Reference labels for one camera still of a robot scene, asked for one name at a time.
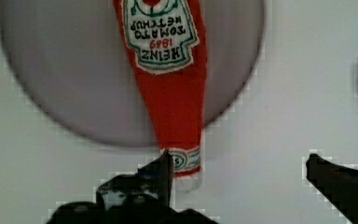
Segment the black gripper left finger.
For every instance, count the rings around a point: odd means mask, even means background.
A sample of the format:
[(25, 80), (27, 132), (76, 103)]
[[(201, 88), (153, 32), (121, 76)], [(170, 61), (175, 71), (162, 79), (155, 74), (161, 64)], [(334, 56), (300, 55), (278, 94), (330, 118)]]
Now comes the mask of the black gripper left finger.
[(193, 209), (170, 207), (172, 176), (172, 156), (164, 151), (135, 174), (101, 184), (94, 202), (61, 205), (46, 224), (218, 224)]

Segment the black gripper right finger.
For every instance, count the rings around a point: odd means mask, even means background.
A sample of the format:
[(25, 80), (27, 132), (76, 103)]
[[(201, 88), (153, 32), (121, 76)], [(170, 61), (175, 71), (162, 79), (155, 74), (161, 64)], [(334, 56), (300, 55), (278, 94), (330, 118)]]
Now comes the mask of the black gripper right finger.
[(306, 178), (352, 224), (358, 224), (358, 170), (311, 153)]

